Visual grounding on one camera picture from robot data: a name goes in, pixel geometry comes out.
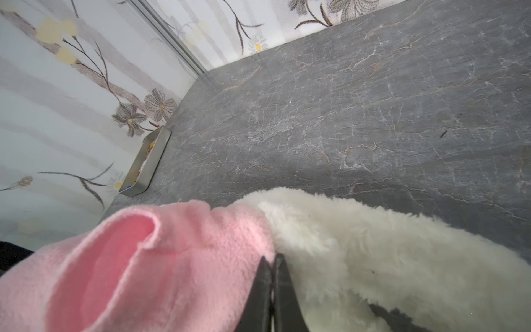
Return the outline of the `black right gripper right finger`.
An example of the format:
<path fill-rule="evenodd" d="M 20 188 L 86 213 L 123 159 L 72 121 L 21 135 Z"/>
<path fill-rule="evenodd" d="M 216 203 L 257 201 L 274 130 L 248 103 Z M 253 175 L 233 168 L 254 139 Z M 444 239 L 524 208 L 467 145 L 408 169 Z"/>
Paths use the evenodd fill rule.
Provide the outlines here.
<path fill-rule="evenodd" d="M 275 257 L 272 290 L 273 331 L 309 332 L 283 254 L 277 254 Z"/>

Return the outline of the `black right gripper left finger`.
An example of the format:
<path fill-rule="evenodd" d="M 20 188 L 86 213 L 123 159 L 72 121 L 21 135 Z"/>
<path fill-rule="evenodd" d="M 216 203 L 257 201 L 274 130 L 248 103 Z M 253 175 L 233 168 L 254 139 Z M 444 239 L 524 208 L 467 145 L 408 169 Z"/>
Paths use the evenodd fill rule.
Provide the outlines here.
<path fill-rule="evenodd" d="M 272 306 L 272 268 L 262 257 L 241 319 L 235 332 L 270 332 Z"/>

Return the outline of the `white plush teddy bear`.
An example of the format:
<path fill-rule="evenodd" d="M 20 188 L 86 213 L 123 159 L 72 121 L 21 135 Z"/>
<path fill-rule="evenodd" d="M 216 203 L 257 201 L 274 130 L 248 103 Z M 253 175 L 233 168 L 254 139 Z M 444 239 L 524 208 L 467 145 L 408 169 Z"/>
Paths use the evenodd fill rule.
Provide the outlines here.
<path fill-rule="evenodd" d="M 273 188 L 241 202 L 262 212 L 311 331 L 390 331 L 398 310 L 429 331 L 529 331 L 530 265 L 436 217 Z"/>

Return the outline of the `pink fleece teddy hoodie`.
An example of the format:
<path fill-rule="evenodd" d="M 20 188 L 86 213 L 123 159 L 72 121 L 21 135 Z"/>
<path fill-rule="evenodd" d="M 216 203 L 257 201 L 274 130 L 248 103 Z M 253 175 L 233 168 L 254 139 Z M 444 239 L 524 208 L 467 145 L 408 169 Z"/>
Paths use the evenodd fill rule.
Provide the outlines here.
<path fill-rule="evenodd" d="M 1 330 L 233 331 L 274 256 L 252 207 L 128 207 L 4 274 Z"/>

